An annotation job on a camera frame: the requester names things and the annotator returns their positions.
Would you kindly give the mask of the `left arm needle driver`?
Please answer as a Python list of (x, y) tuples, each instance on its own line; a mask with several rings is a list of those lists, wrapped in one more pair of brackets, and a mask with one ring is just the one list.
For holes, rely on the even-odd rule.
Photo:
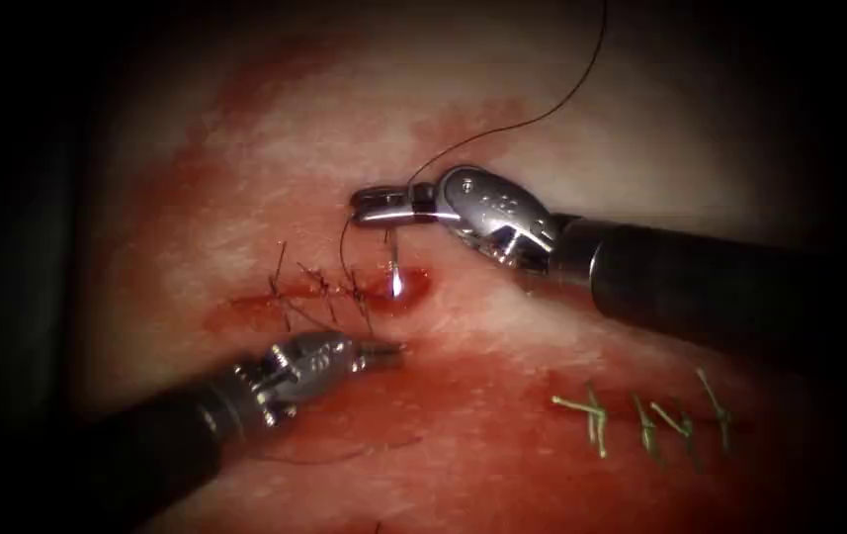
[(333, 330), (307, 331), (270, 345), (233, 367), (266, 427), (296, 415), (351, 371), (355, 341)]

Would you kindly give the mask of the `right arm needle driver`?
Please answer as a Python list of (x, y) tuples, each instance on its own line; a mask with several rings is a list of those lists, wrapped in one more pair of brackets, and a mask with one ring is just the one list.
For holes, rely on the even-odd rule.
[(409, 188), (419, 218), (441, 223), (465, 245), (509, 268), (545, 272), (558, 223), (518, 183), (473, 165), (457, 165), (434, 182)]

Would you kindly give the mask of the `right arm needle driver jaw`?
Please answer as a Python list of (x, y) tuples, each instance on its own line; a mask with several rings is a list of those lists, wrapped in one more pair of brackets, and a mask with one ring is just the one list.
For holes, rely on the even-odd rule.
[(354, 225), (407, 225), (416, 223), (416, 213), (407, 207), (363, 207), (352, 215)]
[(377, 185), (359, 189), (349, 200), (356, 210), (402, 208), (412, 209), (413, 194), (410, 187)]

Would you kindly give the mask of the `left arm needle driver jaw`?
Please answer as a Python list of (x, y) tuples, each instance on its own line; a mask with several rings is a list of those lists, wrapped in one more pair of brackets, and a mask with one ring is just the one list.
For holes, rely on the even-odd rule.
[(354, 344), (353, 370), (383, 370), (399, 367), (405, 344), (392, 341), (363, 340)]

